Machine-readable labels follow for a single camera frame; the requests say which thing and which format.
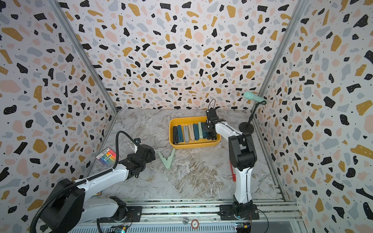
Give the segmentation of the light green pliers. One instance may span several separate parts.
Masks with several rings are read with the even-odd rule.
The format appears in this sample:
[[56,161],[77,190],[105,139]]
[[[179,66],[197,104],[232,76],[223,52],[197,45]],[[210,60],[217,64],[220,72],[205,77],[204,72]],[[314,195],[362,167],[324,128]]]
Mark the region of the light green pliers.
[[203,135],[202,123],[201,122],[198,122],[198,132],[199,132],[199,138],[203,139],[204,135]]
[[165,168],[166,168],[167,170],[170,170],[171,167],[172,167],[172,162],[173,162],[173,159],[174,159],[175,153],[176,153],[176,149],[173,148],[173,149],[172,149],[172,152],[171,152],[171,155],[170,155],[169,157],[165,158],[165,157],[161,154],[161,152],[157,152],[159,158],[161,159],[163,165],[165,166]]

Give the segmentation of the beige pliers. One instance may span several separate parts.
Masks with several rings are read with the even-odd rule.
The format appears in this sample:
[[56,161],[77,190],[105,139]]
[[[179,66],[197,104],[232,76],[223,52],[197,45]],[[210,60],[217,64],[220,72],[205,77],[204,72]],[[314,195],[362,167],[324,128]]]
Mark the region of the beige pliers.
[[194,135],[193,124],[188,125],[188,130],[189,130],[190,141],[194,141],[195,140],[195,135]]

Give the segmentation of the yellow storage box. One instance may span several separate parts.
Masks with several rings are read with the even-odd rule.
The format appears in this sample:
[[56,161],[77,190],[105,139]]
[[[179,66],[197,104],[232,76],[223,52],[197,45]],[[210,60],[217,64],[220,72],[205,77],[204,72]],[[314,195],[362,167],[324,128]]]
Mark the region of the yellow storage box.
[[207,139],[199,139],[189,142],[173,142],[173,127],[177,127],[178,125],[181,126],[182,131],[184,130],[183,126],[188,126],[193,123],[197,124],[198,122],[206,122],[206,116],[190,116],[190,117],[179,117],[174,118],[169,123],[169,143],[173,146],[173,148],[180,150],[180,149],[194,149],[194,148],[203,148],[203,147],[213,147],[220,143],[222,137],[217,135],[216,140],[207,140]]

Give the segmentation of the grey pliers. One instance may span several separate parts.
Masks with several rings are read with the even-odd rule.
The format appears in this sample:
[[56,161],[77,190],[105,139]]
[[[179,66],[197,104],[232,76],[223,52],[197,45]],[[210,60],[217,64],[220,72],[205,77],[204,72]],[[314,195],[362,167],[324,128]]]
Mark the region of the grey pliers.
[[184,130],[184,140],[185,140],[186,143],[189,143],[190,142],[190,136],[189,136],[188,126],[184,125],[183,130]]

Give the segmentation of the red pruning pliers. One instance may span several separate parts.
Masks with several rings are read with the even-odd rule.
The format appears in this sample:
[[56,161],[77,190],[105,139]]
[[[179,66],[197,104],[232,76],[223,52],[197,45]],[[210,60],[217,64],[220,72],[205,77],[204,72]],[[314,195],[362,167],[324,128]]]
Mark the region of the red pruning pliers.
[[234,167],[232,166],[231,163],[230,163],[230,169],[231,169],[231,173],[232,173],[232,180],[233,180],[233,182],[236,182],[236,173],[235,173]]

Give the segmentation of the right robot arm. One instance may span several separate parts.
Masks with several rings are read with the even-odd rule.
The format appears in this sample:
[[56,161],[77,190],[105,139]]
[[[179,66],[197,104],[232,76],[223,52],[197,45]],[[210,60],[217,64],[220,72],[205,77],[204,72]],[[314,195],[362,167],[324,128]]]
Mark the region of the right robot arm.
[[236,174],[233,213],[238,218],[246,218],[254,211],[251,177],[257,155],[252,136],[234,129],[224,119],[220,119],[214,108],[208,109],[206,114],[205,131],[213,136],[220,135],[228,141],[229,159]]

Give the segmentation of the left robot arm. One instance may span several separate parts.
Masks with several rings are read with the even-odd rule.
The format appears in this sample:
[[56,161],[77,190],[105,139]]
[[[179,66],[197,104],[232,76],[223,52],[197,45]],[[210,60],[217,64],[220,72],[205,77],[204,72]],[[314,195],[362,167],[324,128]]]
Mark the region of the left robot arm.
[[120,198],[111,196],[94,200],[92,197],[114,184],[137,178],[146,164],[154,160],[154,149],[141,144],[135,153],[119,161],[115,168],[76,181],[61,180],[37,211],[30,231],[36,232],[38,220],[42,220],[54,233],[67,233],[78,224],[102,218],[114,222],[132,220],[127,204]]

